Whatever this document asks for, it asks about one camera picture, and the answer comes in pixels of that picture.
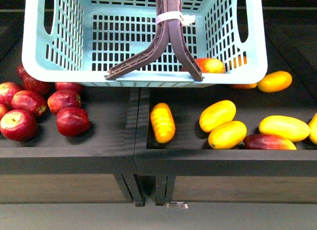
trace red and yellow fruit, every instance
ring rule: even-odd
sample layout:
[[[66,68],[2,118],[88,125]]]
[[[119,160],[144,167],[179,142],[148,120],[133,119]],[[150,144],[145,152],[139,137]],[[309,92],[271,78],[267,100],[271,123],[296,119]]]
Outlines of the red and yellow fruit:
[[[225,67],[223,62],[217,58],[196,58],[196,63],[202,70],[202,73],[225,73]],[[187,71],[185,67],[182,67],[181,71]]]
[[[288,88],[292,83],[292,75],[285,71],[277,71],[265,75],[258,82],[258,89],[265,93],[279,92]]]
[[[258,83],[251,84],[229,84],[228,86],[233,89],[253,89],[256,88]]]
[[[8,107],[6,107],[5,105],[3,104],[0,104],[0,120],[2,119],[2,117],[8,113],[10,110]]]
[[[38,131],[35,116],[27,110],[11,110],[0,121],[0,131],[7,139],[27,141]]]
[[[58,132],[66,137],[74,137],[90,128],[90,120],[86,110],[78,107],[66,107],[56,115]]]
[[[5,105],[7,108],[12,109],[11,101],[13,96],[24,90],[23,87],[17,83],[6,82],[0,84],[0,104]]]
[[[150,113],[150,121],[158,143],[167,143],[175,135],[176,127],[172,112],[166,103],[159,103]]]
[[[247,64],[247,63],[248,63],[247,57],[243,56],[243,64]],[[233,67],[236,68],[241,66],[242,66],[241,56],[240,55],[238,56],[238,62],[236,58],[233,58]]]
[[[48,99],[51,113],[56,115],[62,108],[77,107],[81,108],[81,98],[77,92],[71,90],[61,90],[53,93]]]
[[[35,117],[40,117],[47,110],[48,105],[46,100],[37,92],[19,91],[11,101],[13,109],[23,109],[30,111]]]
[[[77,92],[78,94],[82,93],[84,90],[84,86],[79,83],[71,83],[71,82],[56,82],[55,83],[56,91],[60,90],[71,90]]]
[[[23,80],[24,75],[27,74],[27,72],[25,71],[25,68],[23,66],[23,64],[20,64],[17,68],[16,68],[16,72],[19,76],[20,79]]]
[[[222,100],[207,107],[200,115],[201,129],[209,133],[215,127],[230,122],[236,114],[236,106],[230,100]]]
[[[259,130],[262,134],[280,135],[292,142],[302,141],[310,134],[310,128],[304,121],[282,115],[265,117],[259,124]]]
[[[256,134],[243,139],[245,149],[296,150],[293,142],[280,135]]]
[[[208,143],[213,149],[231,149],[247,135],[247,127],[241,121],[231,121],[215,127]]]
[[[39,81],[26,73],[23,76],[23,87],[25,90],[34,91],[41,95],[46,95],[51,90],[52,85],[48,82]]]
[[[308,123],[310,128],[310,133],[308,138],[314,143],[317,144],[317,113],[313,116],[312,120]]]

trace light blue plastic basket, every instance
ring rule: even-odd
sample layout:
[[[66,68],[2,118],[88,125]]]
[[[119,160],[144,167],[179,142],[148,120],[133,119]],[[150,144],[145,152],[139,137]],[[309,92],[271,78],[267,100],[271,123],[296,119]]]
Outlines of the light blue plastic basket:
[[[206,87],[250,84],[266,74],[267,58],[261,0],[246,0],[249,34],[240,41],[237,0],[183,0],[183,14],[196,22],[184,27],[195,58],[216,57],[225,74],[203,74],[195,82],[171,45],[156,62],[115,81],[105,79],[110,67],[143,51],[156,31],[155,0],[54,0],[53,29],[44,28],[45,0],[26,0],[22,62],[31,76],[48,82],[86,86]],[[238,57],[247,56],[247,64]]]

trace black display shelf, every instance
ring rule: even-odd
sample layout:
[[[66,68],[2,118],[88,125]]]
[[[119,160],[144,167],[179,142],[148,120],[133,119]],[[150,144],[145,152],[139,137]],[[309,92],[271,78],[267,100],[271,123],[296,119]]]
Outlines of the black display shelf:
[[[16,73],[21,51],[20,39],[0,62],[0,83],[22,85]],[[52,86],[50,94],[55,91]],[[62,136],[56,116],[48,110],[38,118],[39,132],[33,139],[16,142],[0,135],[0,174],[114,174],[126,200],[143,205],[134,162],[139,89],[85,87],[81,98],[91,120],[86,133]]]
[[[167,201],[181,201],[182,199],[173,198],[174,185],[177,180],[183,183],[178,184],[178,193],[183,188],[190,189],[195,186],[195,178],[199,187],[194,193],[186,193],[190,201],[196,201],[195,195],[200,195],[204,191],[204,177],[210,178],[268,178],[271,180],[286,183],[297,188],[295,182],[298,178],[307,181],[302,186],[312,185],[316,188],[317,177],[317,146],[310,140],[306,139],[295,143],[298,150],[244,150],[242,145],[231,150],[213,150],[208,144],[208,135],[199,127],[199,117],[201,112],[208,106],[217,101],[228,99],[235,103],[237,113],[234,120],[244,122],[248,128],[248,134],[259,132],[258,126],[260,121],[269,115],[292,116],[308,123],[313,115],[317,112],[317,92],[316,76],[317,71],[314,67],[315,61],[309,59],[309,51],[305,51],[299,46],[301,41],[288,38],[287,33],[296,33],[296,27],[304,34],[302,29],[310,27],[306,31],[316,31],[316,22],[312,12],[303,11],[286,11],[270,10],[265,14],[265,33],[266,49],[268,58],[268,73],[278,70],[288,71],[292,74],[293,82],[291,86],[281,92],[263,93],[258,89],[252,90],[233,90],[226,85],[214,85],[207,88],[199,89],[154,89],[142,88],[140,92],[140,105],[136,135],[135,161],[140,175],[153,175],[157,177],[157,195],[156,204],[164,205]],[[240,20],[240,32],[242,36],[246,32],[247,26],[243,24],[243,18]],[[293,31],[287,29],[287,25],[292,25]],[[311,48],[314,48],[316,39],[311,40]],[[151,109],[160,102],[169,105],[176,124],[175,137],[167,144],[156,142],[153,129],[149,122],[149,113]],[[185,180],[178,177],[193,177]],[[316,191],[311,190],[308,199],[296,198],[296,190],[289,189],[288,198],[281,198],[281,202],[317,202]],[[272,192],[262,193],[263,202],[279,202],[276,199],[265,198],[265,195],[274,195]],[[232,195],[230,201],[261,202],[261,198],[249,198],[244,200],[234,198]],[[211,201],[227,201],[228,199],[212,199]]]

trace produce bin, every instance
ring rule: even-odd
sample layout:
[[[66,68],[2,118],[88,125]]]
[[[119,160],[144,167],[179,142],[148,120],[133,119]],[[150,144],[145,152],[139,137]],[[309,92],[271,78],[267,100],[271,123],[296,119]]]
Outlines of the produce bin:
[[[290,72],[293,82],[287,89],[263,93],[227,85],[141,88],[135,160],[140,175],[156,177],[157,205],[170,201],[317,203],[317,145],[310,140],[295,143],[296,151],[243,150],[241,145],[213,150],[209,134],[198,123],[205,108],[224,99],[235,103],[234,120],[244,122],[248,134],[258,133],[260,121],[269,115],[308,123],[317,112],[316,61],[310,63],[303,56],[316,47],[312,37],[316,22],[312,12],[283,11],[283,19],[279,13],[266,12],[268,73]],[[169,105],[176,125],[176,134],[167,144],[156,142],[149,122],[149,113],[159,102]]]
[[[195,23],[183,28],[194,58],[216,57],[225,74],[204,74],[196,82],[179,72],[171,44],[156,61],[138,71],[106,80],[108,70],[142,52],[156,33],[156,0],[54,0],[51,33],[43,27],[44,0],[26,0],[22,60],[42,81],[72,81],[86,86],[205,87],[253,83],[266,73],[261,0],[246,0],[249,35],[241,41],[237,0],[182,0],[184,15]],[[238,58],[248,63],[237,66]]]
[[[20,39],[0,61],[0,83],[22,84],[21,47]],[[29,141],[0,134],[0,203],[144,205],[133,158],[138,97],[136,88],[85,88],[91,128],[77,137],[59,134],[49,110]]]

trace black tray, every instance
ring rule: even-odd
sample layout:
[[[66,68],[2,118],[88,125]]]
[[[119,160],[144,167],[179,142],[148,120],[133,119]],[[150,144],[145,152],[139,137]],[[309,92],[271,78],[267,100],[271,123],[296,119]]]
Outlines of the black tray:
[[[202,89],[141,89],[135,151],[139,173],[158,176],[317,176],[317,145],[309,140],[296,143],[297,151],[242,150],[240,147],[213,150],[207,142],[208,134],[199,127],[201,112],[223,99],[236,104],[234,120],[244,122],[248,134],[258,133],[260,121],[269,115],[292,116],[305,122],[311,120],[317,112],[316,86],[313,86],[316,71],[307,62],[310,77],[315,79],[298,76],[298,66],[292,66],[295,62],[286,62],[269,38],[266,38],[266,48],[268,73],[285,70],[293,76],[292,85],[284,91],[268,94],[258,89],[233,90],[225,85]],[[300,58],[299,54],[297,62],[302,62]],[[167,144],[155,141],[149,123],[149,112],[159,102],[170,106],[176,123],[176,135]]]
[[[0,62],[1,83],[22,84],[16,73],[21,49],[19,40]],[[38,135],[29,141],[11,141],[0,134],[0,174],[136,173],[138,98],[139,89],[85,87],[82,101],[90,130],[64,137],[57,131],[55,116],[47,111],[38,119]]]

